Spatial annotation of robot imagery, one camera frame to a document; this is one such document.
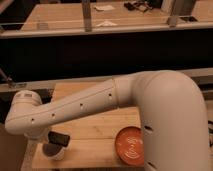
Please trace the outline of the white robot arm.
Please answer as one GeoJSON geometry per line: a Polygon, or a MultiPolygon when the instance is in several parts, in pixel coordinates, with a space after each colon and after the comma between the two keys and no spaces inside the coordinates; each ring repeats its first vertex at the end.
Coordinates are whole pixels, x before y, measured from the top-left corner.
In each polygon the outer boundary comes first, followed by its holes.
{"type": "Polygon", "coordinates": [[[36,139],[49,126],[131,106],[140,112],[145,171],[211,171],[205,100],[197,84],[178,71],[114,77],[46,104],[34,91],[19,91],[5,129],[36,139]]]}

